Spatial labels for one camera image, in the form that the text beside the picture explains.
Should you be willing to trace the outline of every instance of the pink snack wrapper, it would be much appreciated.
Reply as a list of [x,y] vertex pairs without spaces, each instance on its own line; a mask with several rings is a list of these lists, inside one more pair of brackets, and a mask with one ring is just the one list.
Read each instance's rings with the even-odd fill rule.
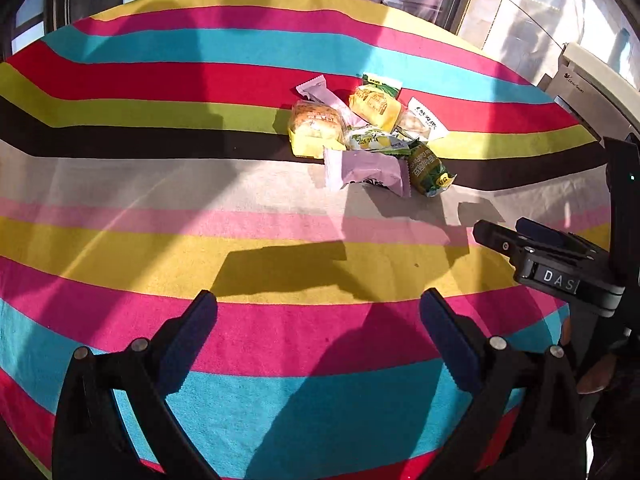
[[344,124],[357,128],[366,126],[367,121],[354,114],[351,109],[343,103],[340,98],[326,87],[326,79],[323,75],[313,78],[311,81],[296,86],[296,90],[302,97],[311,99],[312,101],[330,106],[337,111]]
[[388,187],[402,197],[411,195],[407,161],[382,153],[364,150],[339,152],[325,148],[324,178],[332,191],[353,182],[365,182]]

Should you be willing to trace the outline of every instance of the colorful striped blanket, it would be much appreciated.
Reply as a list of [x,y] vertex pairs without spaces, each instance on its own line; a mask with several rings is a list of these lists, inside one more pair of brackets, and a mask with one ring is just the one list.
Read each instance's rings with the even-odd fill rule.
[[[295,158],[294,87],[402,80],[451,134],[441,196],[324,188]],[[0,415],[49,474],[72,351],[123,349],[212,290],[217,325],[167,402],[224,478],[411,479],[470,402],[421,326],[438,288],[518,348],[566,306],[471,227],[521,216],[603,246],[604,154],[539,89],[367,0],[137,0],[0,64]],[[126,397],[123,419],[155,462]],[[486,462],[520,393],[511,396]]]

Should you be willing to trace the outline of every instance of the wall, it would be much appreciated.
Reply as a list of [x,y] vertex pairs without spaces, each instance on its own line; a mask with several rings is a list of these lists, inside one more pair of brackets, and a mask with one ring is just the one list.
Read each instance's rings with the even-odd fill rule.
[[459,35],[533,84],[575,41],[640,85],[640,42],[614,0],[470,0]]

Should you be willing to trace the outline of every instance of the bread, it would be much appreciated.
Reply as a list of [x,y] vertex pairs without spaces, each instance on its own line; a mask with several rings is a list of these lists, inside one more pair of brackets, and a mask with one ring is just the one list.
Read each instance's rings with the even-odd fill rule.
[[341,140],[342,118],[327,105],[300,101],[291,111],[290,129],[304,137]]
[[346,150],[344,126],[333,108],[309,101],[298,101],[291,109],[289,140],[296,156],[322,158],[322,150]]

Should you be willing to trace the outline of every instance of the clear plastic wrapper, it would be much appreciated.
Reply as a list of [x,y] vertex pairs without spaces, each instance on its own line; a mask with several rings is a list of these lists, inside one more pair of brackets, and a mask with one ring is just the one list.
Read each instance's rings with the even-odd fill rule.
[[406,137],[422,142],[440,139],[449,134],[446,126],[415,97],[411,98],[406,110],[400,114],[396,128]]
[[322,149],[346,150],[340,114],[320,103],[300,100],[289,118],[291,151],[296,156],[322,158]]
[[396,195],[411,195],[409,167],[404,159],[365,151],[324,149],[324,176],[328,189],[337,191],[353,182],[389,188]]
[[405,140],[398,139],[375,126],[365,126],[345,132],[344,143],[348,150],[366,150],[386,155],[409,155],[411,153],[409,144]]

